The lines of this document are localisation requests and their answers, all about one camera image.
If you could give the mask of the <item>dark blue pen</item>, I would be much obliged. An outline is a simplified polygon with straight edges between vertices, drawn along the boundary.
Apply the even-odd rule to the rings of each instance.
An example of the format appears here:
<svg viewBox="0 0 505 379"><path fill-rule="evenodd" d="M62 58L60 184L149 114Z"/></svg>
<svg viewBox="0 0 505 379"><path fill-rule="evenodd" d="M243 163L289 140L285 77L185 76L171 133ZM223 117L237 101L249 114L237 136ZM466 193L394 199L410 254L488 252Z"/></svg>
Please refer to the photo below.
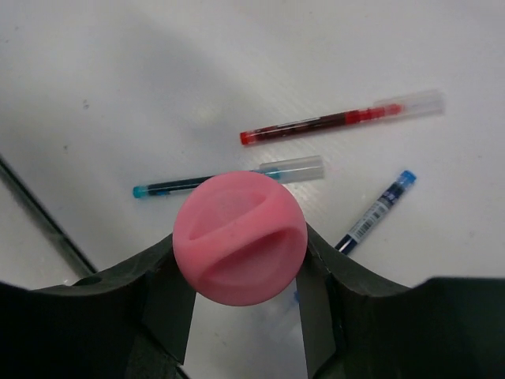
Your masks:
<svg viewBox="0 0 505 379"><path fill-rule="evenodd" d="M374 227L389 213L402 195L416 182L417 176L411 171L403 171L396 180L370 206L364 215L350 228L335 246L336 250L349 255L363 242Z"/></svg>

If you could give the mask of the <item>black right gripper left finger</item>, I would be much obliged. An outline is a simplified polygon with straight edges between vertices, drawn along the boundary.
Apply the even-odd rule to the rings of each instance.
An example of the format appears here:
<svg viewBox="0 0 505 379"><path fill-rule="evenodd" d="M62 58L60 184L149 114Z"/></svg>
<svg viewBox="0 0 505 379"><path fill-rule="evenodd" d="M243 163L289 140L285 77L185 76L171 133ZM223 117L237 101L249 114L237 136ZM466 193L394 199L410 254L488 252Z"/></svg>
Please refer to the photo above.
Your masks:
<svg viewBox="0 0 505 379"><path fill-rule="evenodd" d="M71 286L1 285L4 378L182 378L196 293L171 238Z"/></svg>

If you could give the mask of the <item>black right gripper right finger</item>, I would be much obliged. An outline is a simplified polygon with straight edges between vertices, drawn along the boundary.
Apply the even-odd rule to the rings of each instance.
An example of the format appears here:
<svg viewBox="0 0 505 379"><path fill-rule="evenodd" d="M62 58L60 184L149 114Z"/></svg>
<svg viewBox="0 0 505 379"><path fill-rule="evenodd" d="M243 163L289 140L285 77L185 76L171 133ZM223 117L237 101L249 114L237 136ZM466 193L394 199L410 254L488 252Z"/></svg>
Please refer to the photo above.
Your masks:
<svg viewBox="0 0 505 379"><path fill-rule="evenodd" d="M309 229L297 291L311 378L501 378L504 282L434 277L408 288Z"/></svg>

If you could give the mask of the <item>pink-lidded small bottle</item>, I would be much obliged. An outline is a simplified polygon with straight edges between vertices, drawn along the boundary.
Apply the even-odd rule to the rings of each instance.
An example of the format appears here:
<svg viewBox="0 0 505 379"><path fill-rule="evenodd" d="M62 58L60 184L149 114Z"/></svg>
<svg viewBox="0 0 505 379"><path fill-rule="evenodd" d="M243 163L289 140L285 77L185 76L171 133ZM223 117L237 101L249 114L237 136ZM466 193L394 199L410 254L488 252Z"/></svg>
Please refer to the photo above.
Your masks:
<svg viewBox="0 0 505 379"><path fill-rule="evenodd" d="M303 211L276 181L199 186L174 222L182 275L196 292L228 306L280 294L297 275L307 243Z"/></svg>

